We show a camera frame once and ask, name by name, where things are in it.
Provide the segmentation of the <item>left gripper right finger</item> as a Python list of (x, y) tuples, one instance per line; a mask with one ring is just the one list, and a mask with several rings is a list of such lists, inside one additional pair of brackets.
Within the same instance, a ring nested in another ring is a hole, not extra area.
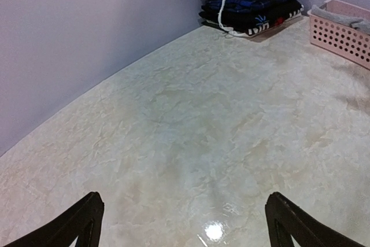
[(269, 241), (273, 247), (362, 245), (311, 217), (280, 192), (269, 195), (265, 204)]

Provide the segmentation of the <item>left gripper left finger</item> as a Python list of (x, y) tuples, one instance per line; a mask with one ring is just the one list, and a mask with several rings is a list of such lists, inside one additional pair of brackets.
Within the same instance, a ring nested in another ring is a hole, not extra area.
[(7, 246), (98, 246), (104, 203), (90, 192), (58, 217)]

